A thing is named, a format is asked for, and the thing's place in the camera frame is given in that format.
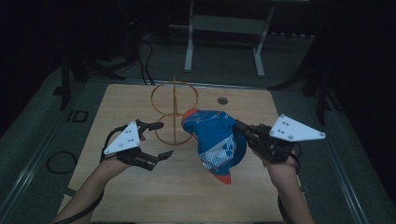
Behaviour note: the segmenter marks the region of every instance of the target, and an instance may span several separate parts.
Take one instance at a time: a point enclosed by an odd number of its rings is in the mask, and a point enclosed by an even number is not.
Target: blue cloth
[[[226,184],[231,184],[230,168],[244,158],[247,150],[246,137],[233,131],[235,123],[224,111],[197,108],[187,111],[182,119],[184,131],[198,139],[197,152],[204,167]]]

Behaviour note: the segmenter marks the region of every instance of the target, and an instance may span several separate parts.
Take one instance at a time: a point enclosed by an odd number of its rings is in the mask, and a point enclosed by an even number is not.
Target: white metal frame
[[[193,30],[207,30],[218,32],[233,32],[240,34],[260,35],[260,42],[257,47],[253,48],[253,57],[256,64],[257,76],[264,77],[264,68],[262,66],[262,45],[267,36],[268,28],[274,14],[274,7],[270,7],[265,21],[251,19],[237,19],[230,17],[216,17],[194,14],[194,0],[190,0],[190,18],[189,18],[189,42],[187,46],[186,62],[184,71],[190,72],[192,69],[193,55]]]

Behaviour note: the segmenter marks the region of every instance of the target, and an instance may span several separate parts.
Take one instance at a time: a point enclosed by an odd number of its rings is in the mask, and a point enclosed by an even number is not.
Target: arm
[[[295,169],[296,161],[289,157],[285,162],[272,164],[254,150],[253,153],[262,160],[263,166],[267,167],[271,181],[292,223],[315,223],[300,190]]]
[[[105,189],[110,179],[130,167],[115,158],[103,160],[82,184],[76,195],[64,207],[51,223],[64,220],[78,214],[93,204]],[[93,211],[73,223],[90,223]]]

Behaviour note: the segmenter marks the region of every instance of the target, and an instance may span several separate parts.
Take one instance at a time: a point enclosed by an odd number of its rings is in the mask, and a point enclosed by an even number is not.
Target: hand
[[[290,181],[297,176],[296,161],[292,157],[284,162],[272,164],[265,159],[258,152],[253,150],[253,153],[262,160],[262,165],[268,169],[271,180],[277,189],[283,189],[290,184]]]
[[[146,141],[146,137],[142,135],[140,140]],[[111,179],[116,175],[121,174],[129,167],[132,167],[132,165],[119,161],[117,159],[116,153],[111,153],[106,155],[105,158],[100,162],[98,169],[103,172],[105,177]]]

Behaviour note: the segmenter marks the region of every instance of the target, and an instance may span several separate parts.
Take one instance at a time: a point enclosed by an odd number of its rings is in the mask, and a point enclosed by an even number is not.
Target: human hand
[[[142,135],[140,140],[146,141],[146,137]],[[110,179],[121,174],[129,167],[132,167],[132,165],[119,161],[116,153],[106,155],[98,166],[98,168]]]
[[[265,159],[264,158],[264,156],[262,156],[261,154],[259,154],[256,150],[254,150],[254,149],[251,149],[252,150],[252,152],[253,152],[253,154],[254,155],[256,155],[260,160],[262,160],[262,165],[263,166],[265,166],[265,167],[269,167],[269,166],[273,166],[274,164],[272,164],[271,162],[269,162],[267,159]],[[281,164],[281,165],[288,165],[288,166],[291,166],[291,167],[296,167],[296,165],[297,165],[297,162],[293,159],[293,158],[291,158],[291,157],[288,157],[288,159],[286,160],[286,161],[284,161],[284,162],[280,162],[280,163],[276,163],[276,164]]]

